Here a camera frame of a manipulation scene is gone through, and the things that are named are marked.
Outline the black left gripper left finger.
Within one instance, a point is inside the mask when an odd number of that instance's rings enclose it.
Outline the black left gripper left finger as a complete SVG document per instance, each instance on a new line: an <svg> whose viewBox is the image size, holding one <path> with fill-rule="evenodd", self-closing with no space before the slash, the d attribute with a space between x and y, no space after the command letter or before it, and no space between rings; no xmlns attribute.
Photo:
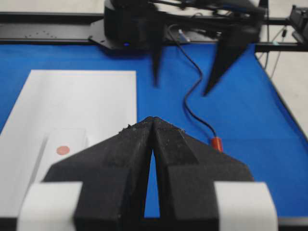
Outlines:
<svg viewBox="0 0 308 231"><path fill-rule="evenodd" d="M78 231L136 231L145 211L153 118L53 164L45 182L82 182Z"/></svg>

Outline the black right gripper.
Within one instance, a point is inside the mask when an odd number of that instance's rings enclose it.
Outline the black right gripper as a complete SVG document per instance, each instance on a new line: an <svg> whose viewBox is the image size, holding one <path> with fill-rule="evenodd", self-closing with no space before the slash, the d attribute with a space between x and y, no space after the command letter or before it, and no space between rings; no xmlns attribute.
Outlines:
<svg viewBox="0 0 308 231"><path fill-rule="evenodd" d="M211 21L211 31L219 32L216 54L203 95L206 96L225 72L259 40L267 8L250 0L213 0L211 10L217 20Z"/></svg>

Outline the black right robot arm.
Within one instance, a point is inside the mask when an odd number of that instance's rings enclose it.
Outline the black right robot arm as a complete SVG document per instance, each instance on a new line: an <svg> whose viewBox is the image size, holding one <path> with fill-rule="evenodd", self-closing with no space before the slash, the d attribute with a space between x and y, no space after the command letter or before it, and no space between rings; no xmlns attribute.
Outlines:
<svg viewBox="0 0 308 231"><path fill-rule="evenodd" d="M154 84L158 83L160 59L167 27L177 24L200 29L217 38L215 59L205 86L207 95L225 72L259 40L266 9L249 0L176 0L172 6L182 10L196 8L217 12L226 10L233 16L221 20L198 18L160 11L157 0L107 0L103 19L90 26L89 40L110 50L146 50L152 57Z"/></svg>

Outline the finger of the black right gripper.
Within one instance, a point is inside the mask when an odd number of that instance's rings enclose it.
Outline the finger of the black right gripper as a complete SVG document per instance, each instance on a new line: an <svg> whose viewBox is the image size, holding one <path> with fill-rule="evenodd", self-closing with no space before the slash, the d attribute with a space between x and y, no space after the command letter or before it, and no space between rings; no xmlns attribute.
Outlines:
<svg viewBox="0 0 308 231"><path fill-rule="evenodd" d="M154 38L150 43L151 59L152 59L152 72L153 72L153 85L158 86L159 68L163 49L163 38Z"/></svg>

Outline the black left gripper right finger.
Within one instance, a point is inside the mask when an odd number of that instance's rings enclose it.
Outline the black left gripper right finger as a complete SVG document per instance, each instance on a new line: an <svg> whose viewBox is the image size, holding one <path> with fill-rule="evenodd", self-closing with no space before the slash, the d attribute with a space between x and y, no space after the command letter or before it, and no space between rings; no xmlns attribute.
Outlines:
<svg viewBox="0 0 308 231"><path fill-rule="evenodd" d="M169 231L219 230L215 181L250 182L246 164L154 117L160 218Z"/></svg>

